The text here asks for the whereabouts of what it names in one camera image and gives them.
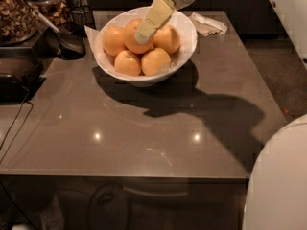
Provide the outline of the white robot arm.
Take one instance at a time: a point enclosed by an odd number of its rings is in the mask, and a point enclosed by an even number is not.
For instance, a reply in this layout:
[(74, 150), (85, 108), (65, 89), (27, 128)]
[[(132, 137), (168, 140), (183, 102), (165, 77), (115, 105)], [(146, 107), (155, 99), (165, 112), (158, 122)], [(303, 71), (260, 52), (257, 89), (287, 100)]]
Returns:
[[(153, 0), (135, 34), (144, 44), (172, 13), (195, 0)], [(242, 230), (307, 230), (307, 121), (304, 116), (277, 131), (254, 164)]]

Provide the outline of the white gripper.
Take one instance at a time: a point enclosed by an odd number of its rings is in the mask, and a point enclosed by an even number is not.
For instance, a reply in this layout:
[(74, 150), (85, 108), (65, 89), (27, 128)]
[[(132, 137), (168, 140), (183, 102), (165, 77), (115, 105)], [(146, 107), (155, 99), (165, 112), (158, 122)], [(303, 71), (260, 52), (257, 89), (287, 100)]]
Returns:
[(153, 0), (150, 8), (137, 29), (135, 39), (140, 44), (146, 44), (156, 32), (171, 18), (174, 10), (190, 6), (195, 0)]

